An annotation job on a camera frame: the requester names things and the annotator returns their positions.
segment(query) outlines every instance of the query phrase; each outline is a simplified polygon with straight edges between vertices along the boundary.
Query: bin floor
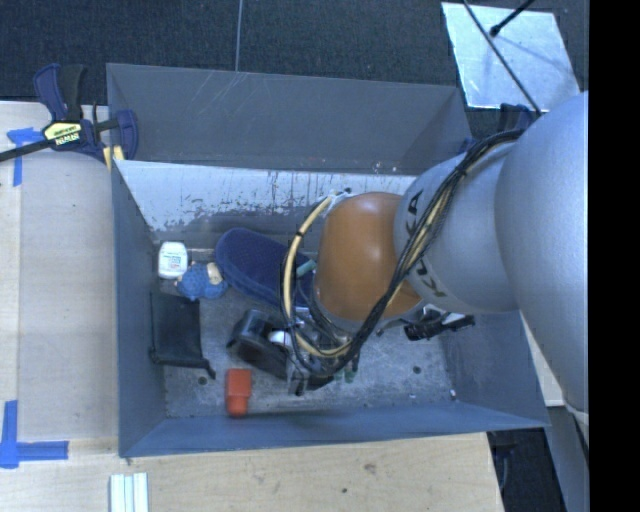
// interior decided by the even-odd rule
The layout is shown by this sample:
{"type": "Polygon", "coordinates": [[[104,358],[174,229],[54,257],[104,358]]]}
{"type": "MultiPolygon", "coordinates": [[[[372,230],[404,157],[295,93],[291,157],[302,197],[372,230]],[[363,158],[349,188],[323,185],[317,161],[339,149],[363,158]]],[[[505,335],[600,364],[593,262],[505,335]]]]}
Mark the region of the bin floor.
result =
{"type": "Polygon", "coordinates": [[[441,342],[409,341],[402,328],[372,336],[362,348],[353,382],[336,379],[298,397],[287,383],[253,368],[227,351],[234,325],[249,308],[265,306],[229,289],[219,299],[200,302],[201,344],[205,358],[218,374],[211,380],[203,370],[165,367],[167,416],[173,418],[225,414],[224,376],[228,368],[252,368],[251,413],[327,410],[424,404],[450,399],[451,381],[441,342]]]}

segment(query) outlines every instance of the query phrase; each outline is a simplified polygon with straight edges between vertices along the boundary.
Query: gray metal plate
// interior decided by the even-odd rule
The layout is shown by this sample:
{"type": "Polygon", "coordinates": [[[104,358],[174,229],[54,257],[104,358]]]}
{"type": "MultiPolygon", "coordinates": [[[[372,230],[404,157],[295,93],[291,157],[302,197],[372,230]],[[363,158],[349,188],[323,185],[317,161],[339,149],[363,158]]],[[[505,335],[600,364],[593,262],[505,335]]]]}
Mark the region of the gray metal plate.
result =
{"type": "Polygon", "coordinates": [[[470,135],[455,87],[124,64],[107,72],[112,111],[136,113],[137,160],[419,174],[470,135]]]}
{"type": "MultiPolygon", "coordinates": [[[[513,12],[495,7],[471,8],[487,32],[513,12]]],[[[443,2],[442,9],[467,105],[529,106],[464,5],[443,2]]],[[[580,93],[552,13],[524,11],[493,38],[493,43],[542,111],[580,93]]]]}
{"type": "Polygon", "coordinates": [[[219,224],[226,217],[251,217],[251,223],[260,217],[287,217],[332,191],[347,188],[353,194],[402,195],[415,179],[401,174],[234,169],[134,160],[118,161],[118,168],[146,223],[158,234],[193,229],[192,224],[205,219],[219,224]]]}

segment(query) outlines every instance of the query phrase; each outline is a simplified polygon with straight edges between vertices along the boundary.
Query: table surface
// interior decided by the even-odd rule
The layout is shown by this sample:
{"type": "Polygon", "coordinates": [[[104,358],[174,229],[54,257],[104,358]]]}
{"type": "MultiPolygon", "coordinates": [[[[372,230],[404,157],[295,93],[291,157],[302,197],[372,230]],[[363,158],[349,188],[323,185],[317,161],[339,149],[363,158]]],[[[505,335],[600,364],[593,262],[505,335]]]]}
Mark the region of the table surface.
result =
{"type": "MultiPolygon", "coordinates": [[[[3,134],[15,128],[40,128],[48,121],[46,109],[39,104],[0,102],[0,131],[3,134]]],[[[11,147],[2,135],[0,151],[11,147]]],[[[0,218],[3,221],[0,229],[3,255],[0,267],[0,296],[3,297],[0,302],[3,354],[0,358],[0,405],[19,398],[19,433],[32,431],[29,439],[19,437],[21,441],[37,440],[48,433],[57,437],[56,432],[60,434],[67,429],[70,433],[67,437],[70,440],[69,459],[22,463],[16,470],[0,469],[0,508],[104,511],[108,508],[108,482],[112,474],[147,472],[150,510],[153,512],[284,507],[300,511],[504,510],[487,437],[483,433],[310,448],[119,458],[113,431],[117,414],[113,391],[115,358],[111,357],[115,354],[115,336],[110,336],[114,332],[112,324],[104,323],[105,315],[110,318],[113,310],[99,311],[96,320],[99,328],[93,330],[91,319],[86,318],[88,312],[96,311],[105,301],[111,300],[109,293],[112,291],[83,295],[82,290],[87,289],[86,278],[80,273],[74,276],[73,272],[65,281],[68,286],[47,286],[59,279],[52,274],[52,268],[55,268],[52,259],[60,261],[68,256],[74,265],[95,266],[96,249],[89,247],[92,242],[87,241],[86,236],[93,236],[93,229],[108,231],[109,228],[108,222],[106,227],[100,224],[95,228],[96,219],[91,218],[91,212],[102,204],[96,198],[85,197],[85,201],[93,206],[85,205],[84,215],[79,217],[72,217],[65,210],[61,197],[69,203],[69,208],[78,208],[80,203],[73,203],[73,194],[87,195],[85,189],[69,185],[65,178],[73,176],[75,167],[88,171],[98,165],[90,179],[108,183],[108,171],[81,155],[50,150],[35,155],[24,159],[24,183],[19,187],[12,185],[14,162],[0,164],[0,218]],[[39,171],[43,180],[45,175],[51,179],[59,173],[56,183],[66,183],[62,194],[50,194],[55,208],[47,200],[34,206],[33,197],[29,208],[25,208],[25,196],[37,192],[39,171]],[[57,223],[54,226],[58,235],[64,235],[68,229],[60,220],[65,215],[69,222],[76,223],[76,228],[81,227],[79,219],[84,217],[82,229],[86,231],[80,230],[79,235],[69,238],[67,244],[55,250],[43,250],[51,244],[51,236],[43,234],[41,239],[33,233],[26,236],[23,212],[38,217],[43,225],[50,218],[50,223],[57,223]],[[40,244],[42,248],[34,249],[30,244],[40,244]],[[21,273],[34,281],[41,279],[42,290],[38,292],[33,285],[25,286],[21,273]],[[73,320],[74,315],[82,316],[82,325],[78,327],[73,321],[64,323],[61,318],[53,318],[55,315],[44,315],[40,325],[32,327],[36,322],[27,321],[21,313],[20,305],[24,308],[26,304],[25,293],[30,301],[40,301],[44,305],[60,307],[60,304],[66,304],[67,320],[73,320]],[[65,337],[65,326],[74,335],[65,337]],[[32,336],[34,331],[51,332],[52,336],[43,344],[32,336]],[[112,343],[107,349],[99,348],[104,345],[104,339],[112,343]],[[25,340],[31,340],[32,346],[23,348],[21,344],[25,340]],[[33,357],[25,358],[23,352],[33,351],[34,347],[41,348],[42,354],[37,356],[33,352],[33,357]],[[87,361],[95,359],[96,354],[106,354],[106,357],[102,362],[87,361]],[[54,356],[64,363],[63,370],[66,368],[67,371],[43,373],[47,358],[54,356]],[[76,366],[88,367],[90,371],[71,371],[76,366]],[[106,405],[102,406],[105,397],[106,405]],[[66,418],[66,423],[61,422],[61,418],[66,418]]],[[[100,193],[100,187],[94,189],[96,194],[100,193]]],[[[26,231],[33,229],[30,224],[26,231]]],[[[106,271],[98,273],[94,279],[104,286],[104,275],[112,278],[112,260],[108,259],[112,258],[112,245],[109,245],[113,243],[112,238],[107,237],[102,243],[100,250],[103,252],[99,255],[107,259],[99,259],[98,263],[106,271]]],[[[107,284],[112,288],[112,281],[107,284]]]]}

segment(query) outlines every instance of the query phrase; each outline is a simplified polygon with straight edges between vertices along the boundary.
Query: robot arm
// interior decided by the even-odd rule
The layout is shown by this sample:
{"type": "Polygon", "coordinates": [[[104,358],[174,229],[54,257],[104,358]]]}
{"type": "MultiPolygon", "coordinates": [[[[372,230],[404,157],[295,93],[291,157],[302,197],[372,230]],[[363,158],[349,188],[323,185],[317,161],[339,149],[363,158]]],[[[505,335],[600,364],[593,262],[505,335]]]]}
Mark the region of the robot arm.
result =
{"type": "Polygon", "coordinates": [[[581,94],[524,134],[481,141],[423,173],[403,197],[362,194],[333,208],[311,300],[324,334],[295,327],[292,268],[283,273],[282,309],[307,371],[330,375],[357,362],[372,332],[416,321],[425,306],[462,315],[519,309],[567,404],[588,415],[587,106],[581,94]]]}

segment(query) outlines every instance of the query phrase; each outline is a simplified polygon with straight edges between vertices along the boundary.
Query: yellow clamp label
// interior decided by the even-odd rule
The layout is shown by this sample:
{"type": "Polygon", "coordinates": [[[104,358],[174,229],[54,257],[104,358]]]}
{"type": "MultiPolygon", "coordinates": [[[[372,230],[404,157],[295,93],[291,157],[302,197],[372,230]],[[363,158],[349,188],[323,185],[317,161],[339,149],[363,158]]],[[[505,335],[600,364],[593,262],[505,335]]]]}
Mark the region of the yellow clamp label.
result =
{"type": "Polygon", "coordinates": [[[80,140],[82,126],[79,123],[53,123],[43,131],[47,140],[54,140],[57,146],[80,140]]]}

